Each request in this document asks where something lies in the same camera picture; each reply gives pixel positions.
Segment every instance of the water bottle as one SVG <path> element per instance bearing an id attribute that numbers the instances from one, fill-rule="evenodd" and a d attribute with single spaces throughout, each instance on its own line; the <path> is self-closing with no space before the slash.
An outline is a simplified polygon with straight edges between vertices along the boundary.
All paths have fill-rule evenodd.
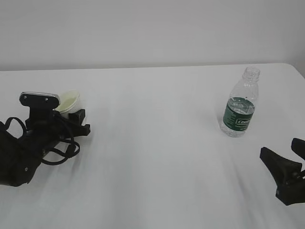
<path id="1" fill-rule="evenodd" d="M 248 67 L 230 93 L 220 128 L 231 137 L 242 136 L 251 121 L 258 100 L 260 70 Z"/>

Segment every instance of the white table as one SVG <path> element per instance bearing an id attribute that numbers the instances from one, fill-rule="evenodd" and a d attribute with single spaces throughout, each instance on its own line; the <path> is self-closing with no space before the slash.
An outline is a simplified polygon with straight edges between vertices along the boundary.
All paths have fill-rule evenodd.
<path id="1" fill-rule="evenodd" d="M 288 64 L 256 65 L 259 106 L 230 138 L 218 119 L 246 66 L 0 72 L 0 120 L 28 117 L 22 91 L 79 89 L 92 128 L 77 157 L 0 186 L 0 228 L 305 228 L 305 204 L 282 204 L 259 158 L 266 146 L 302 162 L 290 144 L 305 139 L 305 80 Z"/>

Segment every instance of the white cup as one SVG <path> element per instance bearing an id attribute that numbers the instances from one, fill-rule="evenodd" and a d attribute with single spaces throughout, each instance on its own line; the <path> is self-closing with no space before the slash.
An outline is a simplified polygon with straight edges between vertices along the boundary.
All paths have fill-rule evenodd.
<path id="1" fill-rule="evenodd" d="M 69 113 L 75 113 L 82 109 L 81 94 L 77 90 L 67 91 L 60 95 L 61 104 L 55 108 L 62 117 L 69 118 Z"/>

